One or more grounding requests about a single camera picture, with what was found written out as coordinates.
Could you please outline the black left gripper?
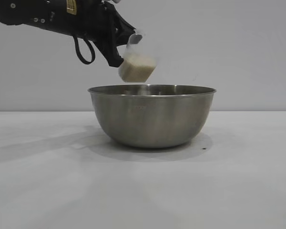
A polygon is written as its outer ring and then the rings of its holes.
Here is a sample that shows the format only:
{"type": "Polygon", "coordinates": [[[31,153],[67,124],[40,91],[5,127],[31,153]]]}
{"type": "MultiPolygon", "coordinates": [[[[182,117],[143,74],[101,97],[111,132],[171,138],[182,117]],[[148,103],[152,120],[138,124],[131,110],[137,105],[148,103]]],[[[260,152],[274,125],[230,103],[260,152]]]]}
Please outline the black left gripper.
{"type": "Polygon", "coordinates": [[[128,23],[115,7],[102,0],[81,0],[79,32],[76,38],[82,38],[91,52],[91,60],[86,60],[76,40],[76,54],[84,64],[91,64],[95,60],[95,51],[90,41],[106,59],[110,67],[119,67],[123,59],[117,47],[128,43],[136,28],[128,23]]]}

